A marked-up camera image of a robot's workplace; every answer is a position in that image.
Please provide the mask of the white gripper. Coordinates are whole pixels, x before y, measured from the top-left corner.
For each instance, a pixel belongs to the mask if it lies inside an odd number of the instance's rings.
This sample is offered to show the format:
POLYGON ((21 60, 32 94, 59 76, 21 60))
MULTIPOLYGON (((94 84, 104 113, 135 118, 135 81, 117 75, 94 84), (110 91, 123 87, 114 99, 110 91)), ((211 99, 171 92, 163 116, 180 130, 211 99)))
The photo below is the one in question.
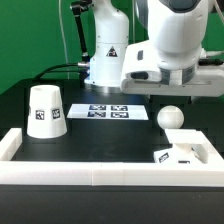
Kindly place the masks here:
POLYGON ((126 94, 219 97, 224 94, 224 66, 195 65, 168 71, 156 65, 148 41, 129 45, 124 58, 120 89, 126 94))

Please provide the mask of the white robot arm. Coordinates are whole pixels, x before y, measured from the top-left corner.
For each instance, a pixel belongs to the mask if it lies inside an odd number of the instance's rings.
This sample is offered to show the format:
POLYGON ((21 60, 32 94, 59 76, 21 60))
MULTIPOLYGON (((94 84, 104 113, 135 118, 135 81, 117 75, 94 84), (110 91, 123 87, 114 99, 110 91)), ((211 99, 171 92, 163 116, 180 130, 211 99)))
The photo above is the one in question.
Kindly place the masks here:
POLYGON ((93 0, 96 48, 86 87, 141 95, 224 94, 224 64, 203 49, 217 0, 132 0, 131 18, 93 0))

